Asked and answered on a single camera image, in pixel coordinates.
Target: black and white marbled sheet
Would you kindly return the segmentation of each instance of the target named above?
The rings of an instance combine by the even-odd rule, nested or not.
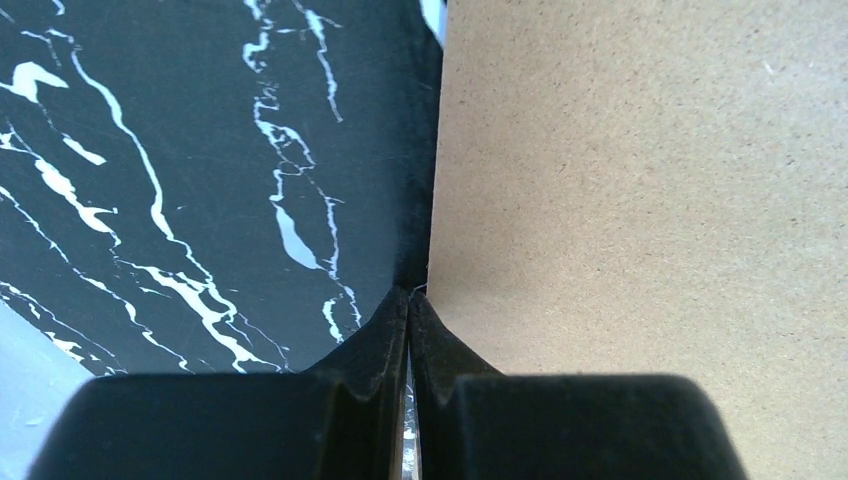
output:
[[[0,0],[0,299],[96,375],[299,371],[426,281],[418,0]]]

